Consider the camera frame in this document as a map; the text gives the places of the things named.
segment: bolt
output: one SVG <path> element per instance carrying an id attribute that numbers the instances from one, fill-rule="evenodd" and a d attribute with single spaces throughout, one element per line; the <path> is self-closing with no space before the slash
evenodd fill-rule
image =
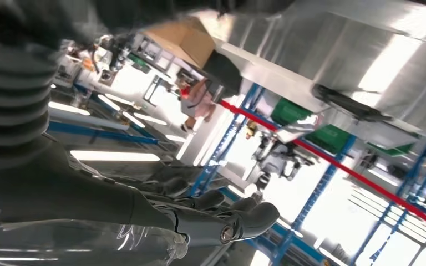
<path id="1" fill-rule="evenodd" d="M 227 244 L 231 241 L 232 237 L 233 237 L 233 230 L 231 226 L 225 226 L 225 228 L 223 228 L 223 231 L 221 232 L 221 242 L 223 244 Z"/>

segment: worker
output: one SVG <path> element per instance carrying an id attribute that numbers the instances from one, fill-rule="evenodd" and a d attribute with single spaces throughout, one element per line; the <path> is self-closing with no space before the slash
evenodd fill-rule
<path id="1" fill-rule="evenodd" d="M 203 117 L 203 121 L 210 122 L 211 117 L 216 110 L 216 105 L 212 101 L 213 96 L 205 85 L 206 82 L 207 79 L 203 79 L 191 88 L 186 86 L 181 89 L 181 93 L 183 90 L 183 97 L 187 98 L 188 101 L 192 103 L 191 108 L 195 108 L 195 117 L 189 116 L 181 125 L 181 129 L 184 132 L 192 131 L 197 119 L 200 117 Z"/>

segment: red line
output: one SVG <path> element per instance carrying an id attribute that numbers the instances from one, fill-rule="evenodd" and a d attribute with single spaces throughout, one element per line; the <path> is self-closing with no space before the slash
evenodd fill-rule
<path id="1" fill-rule="evenodd" d="M 248 119 L 251 119 L 252 121 L 266 127 L 267 129 L 271 130 L 271 131 L 276 131 L 278 128 L 275 127 L 274 125 L 270 124 L 268 121 L 264 121 L 260 118 L 258 118 L 257 116 L 255 116 L 254 114 L 251 114 L 250 112 L 237 108 L 233 105 L 230 105 L 228 102 L 222 100 L 220 101 L 220 105 L 223 106 L 226 109 L 229 109 L 231 112 L 235 113 L 235 114 L 241 114 L 243 116 L 245 116 Z M 398 196 L 394 195 L 393 193 L 385 190 L 384 188 L 382 188 L 381 186 L 377 185 L 376 183 L 368 180 L 366 177 L 364 177 L 363 175 L 360 175 L 359 173 L 355 172 L 354 170 L 342 165 L 339 161 L 337 161 L 336 159 L 330 157 L 329 155 L 325 154 L 324 152 L 316 149 L 315 147 L 301 141 L 301 140 L 293 140 L 293 142 L 298 145 L 301 146 L 303 148 L 305 148 L 308 151 L 311 151 L 312 153 L 316 154 L 317 156 L 325 159 L 326 161 L 328 161 L 329 163 L 331 163 L 331 165 L 336 166 L 337 168 L 343 170 L 344 172 L 348 173 L 349 175 L 351 175 L 352 177 L 354 177 L 355 179 L 361 181 L 362 183 L 364 183 L 365 185 L 371 187 L 372 189 L 376 190 L 377 192 L 379 192 L 380 194 L 382 194 L 384 197 L 387 197 L 388 199 L 390 199 L 391 201 L 393 201 L 394 203 L 403 206 L 404 208 L 406 208 L 408 211 L 414 213 L 416 216 L 420 217 L 421 219 L 426 221 L 426 214 L 424 212 L 422 212 L 419 208 L 413 206 L 412 204 L 410 204 L 409 202 L 399 198 Z"/>

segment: transparent plastic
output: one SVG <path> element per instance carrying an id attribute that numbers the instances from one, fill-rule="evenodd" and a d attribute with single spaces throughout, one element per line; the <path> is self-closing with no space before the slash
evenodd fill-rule
<path id="1" fill-rule="evenodd" d="M 185 238 L 156 227 L 94 221 L 0 223 L 0 265 L 167 266 Z"/>

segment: blue metal frame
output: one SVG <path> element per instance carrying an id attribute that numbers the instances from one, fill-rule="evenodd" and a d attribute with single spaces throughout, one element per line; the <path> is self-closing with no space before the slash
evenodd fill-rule
<path id="1" fill-rule="evenodd" d="M 344 145 L 340 153 L 335 157 L 336 160 L 341 162 L 345 155 L 349 152 L 351 147 L 356 141 L 355 136 L 351 136 L 347 143 Z M 291 230 L 288 231 L 288 233 L 285 235 L 283 240 L 281 241 L 280 245 L 277 247 L 277 249 L 273 253 L 272 258 L 272 265 L 280 265 L 280 261 L 287 252 L 287 250 L 290 248 L 290 245 L 292 243 L 295 243 L 298 238 L 295 236 L 294 231 L 298 231 L 301 228 L 301 225 L 303 224 L 303 221 L 308 216 L 311 208 L 316 204 L 317 199 L 322 195 L 324 190 L 326 189 L 327 185 L 330 183 L 332 177 L 337 172 L 337 168 L 334 165 L 330 165 L 326 172 L 324 173 L 323 177 L 319 181 L 316 188 L 311 193 L 310 197 L 308 198 L 305 206 L 301 209 L 301 212 L 296 217 L 295 221 L 291 224 Z"/>
<path id="2" fill-rule="evenodd" d="M 415 195 L 410 195 L 408 197 L 408 201 L 411 202 L 411 203 L 417 202 L 418 197 L 420 197 L 420 195 L 422 194 L 422 191 L 425 188 L 426 188 L 426 178 L 422 182 L 421 186 L 417 189 L 417 192 L 415 193 Z M 381 247 L 375 253 L 373 253 L 373 255 L 370 257 L 370 259 L 372 260 L 372 264 L 371 265 L 373 265 L 373 263 L 378 259 L 378 256 L 381 254 L 381 252 L 383 251 L 384 247 L 386 246 L 386 244 L 388 243 L 388 241 L 391 239 L 391 237 L 394 235 L 394 233 L 399 229 L 399 226 L 403 223 L 403 221 L 405 220 L 405 218 L 406 218 L 406 216 L 408 214 L 409 214 L 409 212 L 407 211 L 407 209 L 405 209 L 404 212 L 403 212 L 403 214 L 401 214 L 401 216 L 399 217 L 399 219 L 396 222 L 396 224 L 391 228 L 391 233 L 389 234 L 389 236 L 386 239 L 386 241 L 384 241 L 384 243 L 381 245 Z"/>
<path id="3" fill-rule="evenodd" d="M 252 87 L 247 92 L 247 94 L 244 98 L 244 101 L 241 104 L 241 108 L 243 108 L 243 109 L 247 108 L 249 105 L 252 108 L 255 108 L 255 106 L 258 103 L 259 98 L 263 94 L 263 91 L 261 91 L 256 96 L 257 89 L 259 87 L 260 86 L 257 85 L 257 84 L 252 85 Z M 239 117 L 240 117 L 239 114 L 234 115 L 231 124 L 229 125 L 229 127 L 226 130 L 226 133 L 224 134 L 223 138 L 221 138 L 221 141 L 218 144 L 218 146 L 216 147 L 215 151 L 213 152 L 213 155 L 211 155 L 211 157 L 208 161 L 208 165 L 206 165 L 203 168 L 200 175 L 196 179 L 195 183 L 191 187 L 190 192 L 189 192 L 190 196 L 201 195 L 202 193 L 204 193 L 205 190 L 208 188 L 208 185 L 212 181 L 213 177 L 218 172 L 219 162 L 226 156 L 228 150 L 232 146 L 232 143 L 236 139 L 237 133 L 239 132 L 240 128 L 242 128 L 245 125 L 245 123 L 247 121 L 247 119 L 244 118 L 242 123 L 238 126 L 237 121 L 238 121 Z"/>
<path id="4" fill-rule="evenodd" d="M 422 163 L 424 162 L 425 159 L 426 159 L 426 147 L 423 150 L 422 154 L 419 156 L 419 158 L 417 158 L 412 169 L 407 173 L 403 183 L 399 186 L 398 190 L 396 191 L 396 196 L 400 197 L 404 193 L 404 191 L 408 187 L 408 185 L 413 183 L 414 179 L 419 175 L 420 168 L 421 168 Z M 374 234 L 376 233 L 378 228 L 381 226 L 381 224 L 383 224 L 384 219 L 386 218 L 388 213 L 391 211 L 391 208 L 393 206 L 394 206 L 393 202 L 390 202 L 388 204 L 388 207 L 386 207 L 386 209 L 382 213 L 381 217 L 376 221 L 372 230 L 368 233 L 368 235 L 365 238 L 365 240 L 363 241 L 362 245 L 360 246 L 360 248 L 358 249 L 356 254 L 353 256 L 353 258 L 351 259 L 350 265 L 355 265 L 358 257 L 363 253 L 366 246 L 368 245 L 370 240 L 373 238 Z"/>
<path id="5" fill-rule="evenodd" d="M 221 193 L 223 193 L 227 198 L 238 201 L 240 199 L 239 196 L 232 193 L 229 189 L 226 187 L 219 189 Z M 275 231 L 279 236 L 285 237 L 286 234 L 289 232 L 289 230 L 283 226 L 281 226 L 279 223 L 275 223 L 272 226 L 272 230 Z M 276 249 L 276 245 L 272 243 L 270 240 L 263 236 L 258 236 L 254 239 L 247 240 L 247 243 L 253 246 L 254 248 L 260 250 L 265 255 L 267 255 L 269 258 L 272 258 L 272 251 Z M 303 240 L 296 238 L 293 241 L 293 244 L 303 251 L 305 254 L 307 254 L 310 258 L 314 259 L 317 262 L 321 262 L 324 259 L 324 256 L 319 253 L 317 250 L 315 250 L 313 247 L 310 247 L 308 244 L 306 244 Z"/>
<path id="6" fill-rule="evenodd" d="M 129 141 L 129 142 L 146 143 L 146 144 L 157 144 L 159 142 L 158 139 L 151 138 L 151 137 L 136 137 L 136 136 L 130 136 L 127 134 L 91 129 L 84 126 L 77 126 L 77 125 L 59 123 L 54 121 L 51 121 L 49 123 L 48 131 L 71 133 L 71 134 L 89 136 L 89 137 L 96 136 L 96 137 L 101 137 L 103 139 Z"/>

